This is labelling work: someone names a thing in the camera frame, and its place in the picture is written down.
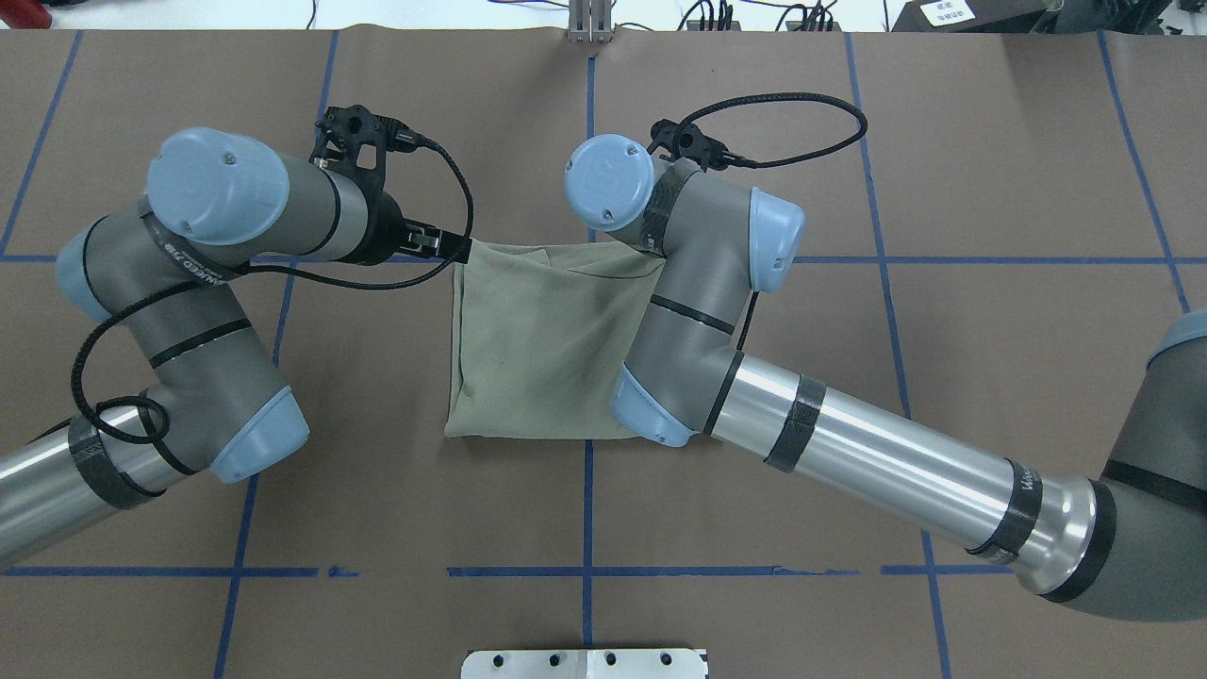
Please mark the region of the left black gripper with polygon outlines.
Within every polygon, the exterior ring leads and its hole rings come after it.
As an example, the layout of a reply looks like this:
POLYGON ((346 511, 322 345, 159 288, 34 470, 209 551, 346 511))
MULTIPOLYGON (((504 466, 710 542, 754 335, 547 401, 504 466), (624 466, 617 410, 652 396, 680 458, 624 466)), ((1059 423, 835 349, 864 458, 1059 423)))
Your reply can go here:
POLYGON ((418 219, 406 219, 393 197, 383 193, 377 211, 365 236, 354 250, 354 264, 375 267, 397 253, 402 246, 410 248, 413 257, 448 259, 467 263, 471 238, 441 229, 418 219))

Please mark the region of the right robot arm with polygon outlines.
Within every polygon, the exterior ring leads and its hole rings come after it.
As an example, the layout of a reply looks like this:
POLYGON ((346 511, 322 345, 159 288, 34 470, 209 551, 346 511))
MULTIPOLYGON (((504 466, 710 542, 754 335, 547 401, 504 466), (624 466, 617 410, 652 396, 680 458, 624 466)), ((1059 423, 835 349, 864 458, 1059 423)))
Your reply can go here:
POLYGON ((628 431, 669 447, 698 434, 733 444, 1010 567, 1077 611, 1205 617, 1203 310, 1151 353, 1100 478, 1045 478, 734 347, 751 293, 785 283, 801 207, 616 134, 570 156, 564 191, 591 229, 661 262, 610 404, 628 431))

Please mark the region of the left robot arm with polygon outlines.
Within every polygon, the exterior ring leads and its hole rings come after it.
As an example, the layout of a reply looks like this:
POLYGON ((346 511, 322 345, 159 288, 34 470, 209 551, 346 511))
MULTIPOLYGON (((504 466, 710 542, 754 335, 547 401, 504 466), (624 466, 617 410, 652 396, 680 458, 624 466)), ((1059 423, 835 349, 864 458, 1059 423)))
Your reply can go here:
POLYGON ((231 289, 260 254, 373 267, 441 242, 384 191, 389 152, 438 141, 395 121, 323 127, 311 159, 206 127, 173 134, 130 207, 60 250, 58 283, 97 322, 69 373, 74 414, 2 460, 2 566, 14 566, 198 472, 239 482, 305 446, 305 414, 231 289))

